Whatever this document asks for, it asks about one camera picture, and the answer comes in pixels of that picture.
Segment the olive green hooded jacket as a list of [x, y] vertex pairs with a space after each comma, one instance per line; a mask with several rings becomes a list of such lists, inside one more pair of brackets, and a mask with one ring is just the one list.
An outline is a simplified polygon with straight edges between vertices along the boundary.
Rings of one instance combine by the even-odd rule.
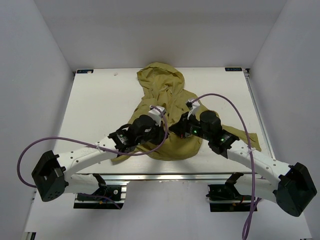
[[[150, 106], [161, 106], [166, 109], [165, 118], [168, 125], [172, 126], [187, 112], [186, 102], [197, 98], [195, 93], [184, 88], [183, 74], [166, 63], [153, 62], [147, 65], [137, 72], [137, 79], [144, 95], [128, 121], [130, 124], [139, 116], [147, 114]], [[182, 139], [174, 133], [169, 133], [160, 148], [147, 142], [136, 146], [133, 152], [146, 152], [155, 160], [179, 161], [195, 156], [202, 142], [202, 139], [196, 136]]]

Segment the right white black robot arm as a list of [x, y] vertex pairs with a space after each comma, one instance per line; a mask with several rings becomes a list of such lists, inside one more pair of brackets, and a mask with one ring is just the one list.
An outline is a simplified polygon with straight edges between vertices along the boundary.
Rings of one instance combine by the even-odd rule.
[[233, 200], [250, 195], [251, 185], [255, 184], [256, 197], [274, 202], [287, 214], [298, 217], [317, 194], [305, 165], [299, 162], [291, 165], [250, 149], [239, 137], [223, 129], [213, 111], [202, 112], [199, 119], [186, 112], [169, 130], [182, 139], [195, 136], [206, 140], [217, 155], [240, 163], [263, 177], [255, 179], [242, 173], [232, 174], [226, 181], [225, 192]]

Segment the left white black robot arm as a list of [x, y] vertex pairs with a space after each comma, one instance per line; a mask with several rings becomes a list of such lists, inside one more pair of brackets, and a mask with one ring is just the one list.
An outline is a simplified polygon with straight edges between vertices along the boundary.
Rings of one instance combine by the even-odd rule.
[[80, 171], [105, 160], [120, 156], [134, 156], [137, 146], [152, 143], [158, 148], [168, 136], [164, 116], [141, 115], [132, 124], [125, 124], [96, 143], [55, 154], [42, 154], [31, 176], [43, 202], [50, 202], [64, 193], [90, 194], [99, 200], [105, 196], [106, 187], [97, 173], [81, 174]]

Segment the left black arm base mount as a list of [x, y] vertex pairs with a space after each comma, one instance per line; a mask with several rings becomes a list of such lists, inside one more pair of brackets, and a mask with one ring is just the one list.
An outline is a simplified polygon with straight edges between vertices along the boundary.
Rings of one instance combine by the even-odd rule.
[[125, 203], [128, 183], [97, 173], [75, 174], [71, 179], [71, 192], [75, 194], [73, 208], [120, 210]]

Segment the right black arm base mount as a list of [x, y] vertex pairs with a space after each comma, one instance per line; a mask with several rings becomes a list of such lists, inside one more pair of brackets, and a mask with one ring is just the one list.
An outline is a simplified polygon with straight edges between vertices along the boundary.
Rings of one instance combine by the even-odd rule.
[[242, 195], [235, 188], [235, 184], [243, 176], [243, 173], [235, 172], [225, 183], [208, 185], [206, 198], [209, 201], [210, 212], [233, 213], [250, 211], [251, 196]]

